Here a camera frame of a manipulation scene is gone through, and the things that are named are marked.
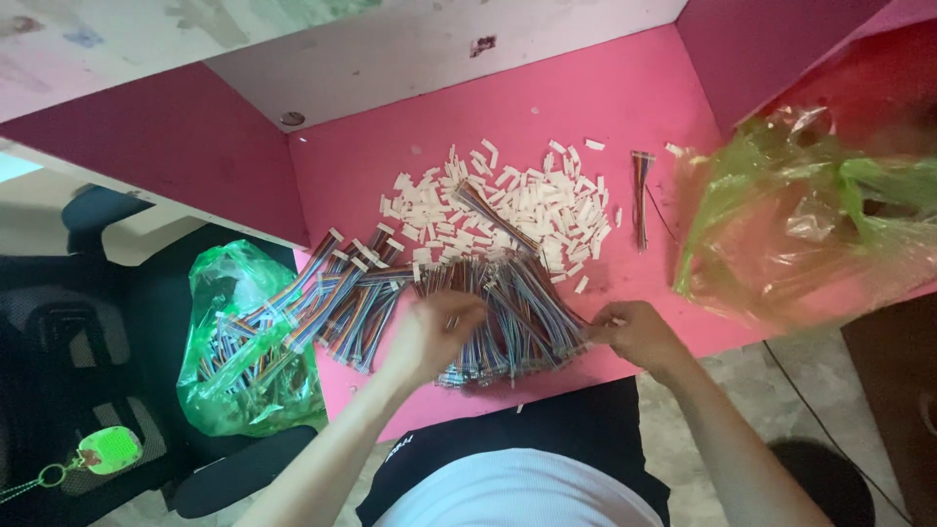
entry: pink desk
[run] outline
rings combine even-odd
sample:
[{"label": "pink desk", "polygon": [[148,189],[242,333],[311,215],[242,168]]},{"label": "pink desk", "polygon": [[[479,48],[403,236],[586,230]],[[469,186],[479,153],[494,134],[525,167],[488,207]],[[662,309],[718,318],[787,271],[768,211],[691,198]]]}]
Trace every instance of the pink desk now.
[{"label": "pink desk", "polygon": [[[466,60],[477,59],[467,54]],[[431,75],[432,65],[414,74]],[[605,150],[580,146],[586,137],[606,143]],[[664,145],[708,150],[721,140],[680,36],[668,25],[292,133],[290,151],[312,245],[330,227],[366,239],[381,221],[380,195],[396,194],[392,188],[398,173],[422,174],[441,166],[453,143],[467,158],[470,150],[480,148],[482,138],[500,151],[499,164],[521,170],[542,163],[551,139],[576,145],[584,173],[605,176],[612,207],[620,204],[626,217],[633,201],[631,151],[653,152],[657,163],[648,186],[672,229],[679,227],[671,212],[673,157]],[[587,263],[589,285],[583,294],[573,293],[577,280],[558,284],[573,309],[588,320],[609,301],[646,299],[697,356],[765,336],[671,293],[676,247],[653,211],[647,222],[648,252],[638,254],[626,220],[605,239],[601,259]],[[298,265],[305,263],[304,257],[297,255]],[[409,255],[401,261],[408,262]],[[386,335],[393,332],[391,327]],[[322,350],[318,365],[328,414],[335,417],[351,399],[352,388],[366,384],[367,377],[336,364]],[[469,395],[426,386],[379,439],[636,372],[599,347],[562,371],[521,379],[514,389],[500,384]]]}]

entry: black shorts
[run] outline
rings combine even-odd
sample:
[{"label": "black shorts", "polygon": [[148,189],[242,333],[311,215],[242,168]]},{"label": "black shorts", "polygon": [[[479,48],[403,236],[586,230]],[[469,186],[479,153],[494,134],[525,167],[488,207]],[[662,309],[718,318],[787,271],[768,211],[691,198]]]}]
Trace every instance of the black shorts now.
[{"label": "black shorts", "polygon": [[534,448],[604,472],[634,490],[670,524],[670,489],[645,471],[634,377],[405,433],[374,474],[356,509],[371,527],[407,491],[445,465],[473,454]]}]

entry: clear plastic bag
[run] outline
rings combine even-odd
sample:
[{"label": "clear plastic bag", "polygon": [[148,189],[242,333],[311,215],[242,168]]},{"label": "clear plastic bag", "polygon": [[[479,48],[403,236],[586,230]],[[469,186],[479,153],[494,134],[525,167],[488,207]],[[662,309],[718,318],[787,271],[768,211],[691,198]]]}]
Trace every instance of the clear plastic bag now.
[{"label": "clear plastic bag", "polygon": [[785,330],[843,321],[937,275],[937,159],[840,147],[822,108],[743,124],[680,157],[689,225],[674,291]]},{"label": "clear plastic bag", "polygon": [[202,433],[260,437],[299,424],[324,426],[312,346],[300,353],[281,346],[295,321],[267,312],[252,336],[219,344],[219,335],[229,334],[226,324],[269,306],[294,279],[296,273],[245,240],[210,248],[192,265],[192,317],[176,390],[186,418]]}]

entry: gray floor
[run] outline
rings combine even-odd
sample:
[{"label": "gray floor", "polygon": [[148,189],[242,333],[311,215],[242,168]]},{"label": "gray floor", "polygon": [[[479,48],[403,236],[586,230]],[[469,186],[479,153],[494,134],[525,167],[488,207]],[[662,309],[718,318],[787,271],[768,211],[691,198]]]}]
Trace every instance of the gray floor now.
[{"label": "gray floor", "polygon": [[[771,344],[840,446],[903,507],[881,437],[840,332],[815,331],[774,339]],[[761,344],[710,356],[703,359],[703,364],[766,440],[799,436],[826,442],[820,428]],[[672,524],[675,527],[727,525],[677,403],[665,388],[646,374],[638,376],[638,390],[641,393],[641,433],[647,469],[672,489]],[[371,477],[392,444],[375,446],[335,525],[360,525],[354,515],[354,507],[367,494]],[[874,491],[872,494],[876,500],[877,524],[882,527],[903,525],[900,517],[881,497]],[[166,511],[158,493],[147,492],[96,522],[95,526],[224,527],[234,523],[250,502],[251,498],[247,498],[210,517],[184,520]]]}]

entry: green keychain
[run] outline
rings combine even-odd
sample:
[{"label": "green keychain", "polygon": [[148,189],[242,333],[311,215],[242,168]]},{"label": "green keychain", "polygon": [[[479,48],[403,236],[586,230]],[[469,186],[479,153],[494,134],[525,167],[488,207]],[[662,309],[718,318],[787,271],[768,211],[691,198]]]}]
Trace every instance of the green keychain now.
[{"label": "green keychain", "polygon": [[113,474],[137,462],[143,455],[143,448],[137,434],[130,429],[110,427],[82,439],[78,444],[77,453],[68,465],[54,463],[39,471],[39,476],[34,480],[0,490],[0,504],[35,487],[58,487],[73,470],[87,469],[98,475]]}]

